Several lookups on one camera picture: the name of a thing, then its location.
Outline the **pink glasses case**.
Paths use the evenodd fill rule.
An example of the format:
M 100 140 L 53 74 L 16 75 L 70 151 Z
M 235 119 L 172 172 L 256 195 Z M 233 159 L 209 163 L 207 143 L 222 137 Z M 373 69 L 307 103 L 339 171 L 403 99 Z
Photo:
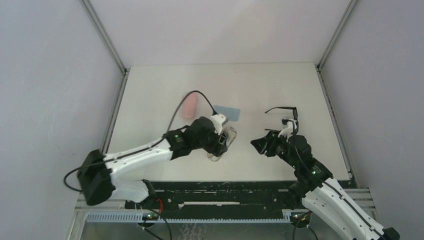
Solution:
M 197 93 L 194 92 L 187 96 L 187 98 L 183 101 L 182 114 L 184 118 L 193 119 L 195 117 L 197 102 L 198 102 Z

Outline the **map print glasses case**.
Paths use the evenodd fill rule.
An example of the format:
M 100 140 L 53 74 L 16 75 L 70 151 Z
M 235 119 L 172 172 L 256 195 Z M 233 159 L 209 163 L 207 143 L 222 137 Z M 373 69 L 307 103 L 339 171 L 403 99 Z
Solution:
M 237 131 L 232 126 L 227 126 L 222 130 L 217 141 L 211 146 L 207 158 L 212 162 L 218 162 L 228 151 L 230 145 L 237 137 Z

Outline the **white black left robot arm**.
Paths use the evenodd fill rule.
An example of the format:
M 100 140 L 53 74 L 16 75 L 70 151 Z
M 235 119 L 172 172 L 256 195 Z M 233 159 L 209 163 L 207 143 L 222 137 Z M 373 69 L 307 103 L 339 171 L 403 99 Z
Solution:
M 91 151 L 76 173 L 85 203 L 88 206 L 108 200 L 140 203 L 152 198 L 155 190 L 149 180 L 130 180 L 127 174 L 188 156 L 194 150 L 202 149 L 210 161 L 219 161 L 237 136 L 237 131 L 226 125 L 227 121 L 219 113 L 202 116 L 191 125 L 169 130 L 156 142 L 117 153 Z

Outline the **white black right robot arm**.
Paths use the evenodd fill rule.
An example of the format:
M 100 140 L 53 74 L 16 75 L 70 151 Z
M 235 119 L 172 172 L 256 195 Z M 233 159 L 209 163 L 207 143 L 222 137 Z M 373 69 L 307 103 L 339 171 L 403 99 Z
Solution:
M 294 168 L 297 181 L 289 187 L 292 206 L 315 213 L 344 240 L 398 240 L 393 227 L 384 227 L 369 216 L 343 189 L 330 170 L 312 154 L 303 135 L 279 136 L 270 131 L 251 140 L 256 151 L 279 157 Z

